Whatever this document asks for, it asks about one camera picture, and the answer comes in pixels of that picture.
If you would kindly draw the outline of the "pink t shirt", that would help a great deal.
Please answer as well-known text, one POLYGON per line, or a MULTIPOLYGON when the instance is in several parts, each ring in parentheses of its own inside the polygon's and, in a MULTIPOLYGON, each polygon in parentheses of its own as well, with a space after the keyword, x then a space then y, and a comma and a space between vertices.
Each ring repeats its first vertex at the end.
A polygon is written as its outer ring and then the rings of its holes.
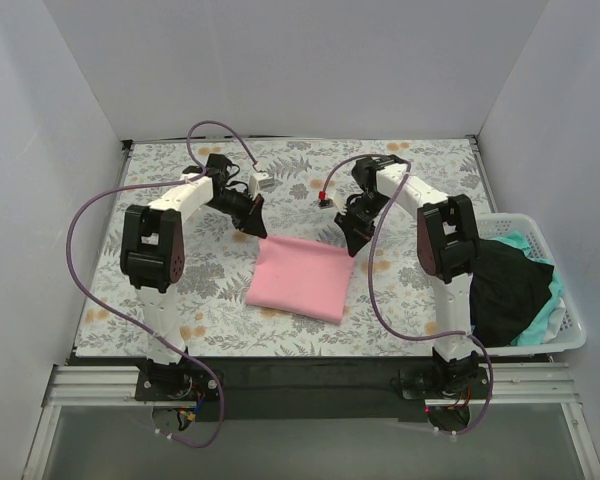
POLYGON ((245 303, 338 325, 354 265, 344 248, 270 235, 259 241, 245 303))

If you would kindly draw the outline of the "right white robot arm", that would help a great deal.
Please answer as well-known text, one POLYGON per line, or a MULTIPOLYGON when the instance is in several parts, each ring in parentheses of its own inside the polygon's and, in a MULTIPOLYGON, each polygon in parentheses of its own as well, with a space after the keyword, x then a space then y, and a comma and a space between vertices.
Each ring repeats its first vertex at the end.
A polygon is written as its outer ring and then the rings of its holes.
POLYGON ((339 204, 322 190, 319 204, 336 206, 334 221, 350 256, 363 247, 376 248, 393 206, 415 219, 417 257, 431 279, 438 327, 428 337, 433 343, 433 367, 425 383, 444 397, 455 397, 478 374, 470 286, 480 239, 472 202, 464 194, 450 196, 430 186, 412 175, 409 161, 395 155, 361 154, 348 161, 360 193, 339 204))

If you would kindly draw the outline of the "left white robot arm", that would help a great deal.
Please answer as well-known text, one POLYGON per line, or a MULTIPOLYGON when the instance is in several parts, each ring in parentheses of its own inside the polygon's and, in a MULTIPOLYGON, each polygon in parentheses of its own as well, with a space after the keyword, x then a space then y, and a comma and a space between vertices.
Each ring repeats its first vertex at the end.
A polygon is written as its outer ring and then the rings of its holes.
POLYGON ((124 215, 120 266, 142 306, 150 330, 145 385, 169 399, 188 398, 197 375, 185 365, 186 350, 177 321, 176 283, 185 270, 183 228, 206 206, 230 217, 234 228, 265 238, 261 191, 272 178, 259 170, 242 183, 239 167, 221 154, 211 154, 203 167, 189 166, 181 183, 147 205, 129 206, 124 215))

